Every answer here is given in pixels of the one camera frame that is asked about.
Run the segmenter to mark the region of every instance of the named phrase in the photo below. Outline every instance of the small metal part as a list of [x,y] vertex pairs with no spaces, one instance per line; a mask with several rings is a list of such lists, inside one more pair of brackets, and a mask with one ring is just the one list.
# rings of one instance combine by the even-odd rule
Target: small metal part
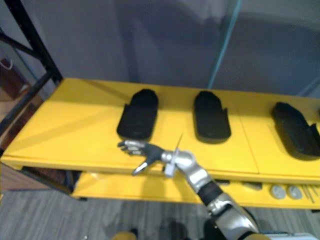
[[319,196],[319,194],[316,191],[316,187],[314,185],[311,185],[311,189],[314,192],[315,195]]
[[315,201],[314,201],[314,198],[312,197],[312,195],[311,195],[311,193],[310,193],[310,191],[309,191],[309,189],[308,189],[308,186],[307,186],[307,185],[304,185],[304,187],[305,187],[306,192],[307,192],[308,195],[309,195],[309,198],[311,199],[311,202],[314,204]]
[[289,197],[292,199],[296,199],[296,200],[302,199],[302,192],[300,191],[300,189],[297,186],[290,185],[287,188],[286,192],[288,193]]
[[225,179],[215,179],[214,180],[216,184],[218,184],[219,186],[228,186],[230,185],[230,181],[229,180],[225,180]]
[[273,185],[271,187],[271,195],[275,198],[275,199],[284,199],[286,197],[286,191],[285,189],[280,186],[280,185]]
[[309,199],[309,195],[308,195],[308,193],[307,193],[307,191],[306,191],[306,189],[305,189],[305,186],[304,186],[304,185],[301,185],[301,187],[302,187],[302,190],[303,190],[306,198]]
[[262,182],[244,181],[242,184],[257,191],[260,191],[262,189]]

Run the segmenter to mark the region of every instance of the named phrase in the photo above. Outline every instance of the lower yellow shelf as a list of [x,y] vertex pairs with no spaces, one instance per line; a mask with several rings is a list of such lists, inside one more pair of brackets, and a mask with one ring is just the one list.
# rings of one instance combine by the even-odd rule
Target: lower yellow shelf
[[[272,184],[263,183],[262,190],[254,190],[239,181],[231,181],[221,188],[230,194],[241,206],[267,208],[320,209],[320,188],[307,186],[313,201],[302,192],[302,199],[288,195],[281,200],[270,194]],[[74,197],[117,198],[127,200],[147,200],[179,203],[201,203],[187,182],[180,178],[164,176],[83,172],[72,194]]]

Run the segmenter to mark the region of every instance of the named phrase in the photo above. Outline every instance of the gray wall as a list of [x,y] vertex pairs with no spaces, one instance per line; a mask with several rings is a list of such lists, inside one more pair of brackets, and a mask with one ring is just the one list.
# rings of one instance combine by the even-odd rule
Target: gray wall
[[[228,1],[23,3],[64,77],[205,88]],[[213,87],[298,94],[320,75],[319,12],[319,0],[243,0]],[[0,27],[26,43],[3,1]]]

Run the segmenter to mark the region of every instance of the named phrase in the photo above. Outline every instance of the yellow object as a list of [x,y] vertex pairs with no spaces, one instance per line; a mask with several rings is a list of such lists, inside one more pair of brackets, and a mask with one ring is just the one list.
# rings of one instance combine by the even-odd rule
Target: yellow object
[[[314,203],[307,198],[301,185],[302,199],[292,199],[288,195],[278,200],[270,193],[272,184],[263,183],[262,190],[254,190],[239,181],[220,186],[241,206],[266,208],[320,209],[320,189],[315,187],[318,196],[311,186],[308,191]],[[116,198],[128,200],[149,200],[178,203],[201,203],[188,183],[181,177],[164,176],[131,176],[128,174],[83,172],[72,194],[74,197]]]
[[132,232],[119,232],[111,240],[137,240]]
[[[228,108],[231,137],[207,144],[195,137],[193,102],[200,89],[66,78],[39,108],[1,161],[11,166],[130,173],[143,161],[116,146],[116,129],[124,104],[143,88],[159,98],[150,143],[194,153],[212,176],[220,179],[279,183],[320,183],[320,160],[300,161],[285,152],[270,111],[277,101],[297,107],[310,123],[319,123],[320,100],[261,93],[213,90]],[[148,174],[161,174],[155,164]]]

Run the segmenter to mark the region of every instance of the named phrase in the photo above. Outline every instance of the metal rod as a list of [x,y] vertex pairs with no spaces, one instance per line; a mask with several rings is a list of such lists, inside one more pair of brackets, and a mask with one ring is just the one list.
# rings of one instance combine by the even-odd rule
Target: metal rod
[[35,51],[32,49],[26,47],[25,45],[21,44],[20,42],[14,40],[11,37],[8,37],[7,35],[3,34],[0,32],[0,41],[9,44],[10,46],[19,49],[22,52],[25,52],[26,54],[31,55],[32,57],[35,57],[36,59],[41,60],[41,56],[37,54]]
[[44,74],[22,97],[22,99],[11,109],[11,111],[0,122],[0,136],[5,132],[5,130],[14,121],[16,116],[22,111],[22,109],[24,109],[24,107],[30,102],[30,100],[39,92],[39,90],[46,84],[46,82],[48,82],[51,77],[51,71],[48,71],[46,74]]
[[20,27],[21,31],[25,35],[32,49],[42,56],[40,60],[42,65],[47,71],[52,71],[52,79],[56,81],[62,80],[62,75],[51,58],[48,50],[42,42],[35,26],[31,22],[23,4],[20,0],[4,0],[5,4],[9,8],[16,23]]

